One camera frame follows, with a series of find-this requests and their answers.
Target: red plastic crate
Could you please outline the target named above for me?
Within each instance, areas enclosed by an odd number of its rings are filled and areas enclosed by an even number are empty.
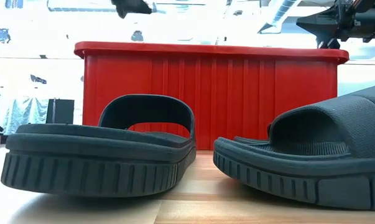
[[[343,50],[115,42],[80,42],[75,54],[85,59],[83,124],[97,125],[121,95],[169,95],[193,109],[201,150],[219,136],[265,139],[277,115],[336,97],[337,66],[349,59]],[[132,129],[188,136],[176,124]]]

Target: wooden table surface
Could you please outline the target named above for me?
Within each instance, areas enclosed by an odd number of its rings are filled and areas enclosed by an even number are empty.
[[[0,148],[0,175],[6,153]],[[182,181],[159,195],[129,199],[59,197],[0,183],[0,223],[375,223],[375,212],[322,208],[239,184],[200,151]]]

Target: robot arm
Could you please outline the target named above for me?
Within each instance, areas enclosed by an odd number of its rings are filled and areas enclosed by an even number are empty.
[[[375,0],[335,0],[326,11],[297,20],[297,25],[316,35],[318,48],[338,49],[338,39],[375,39]]]

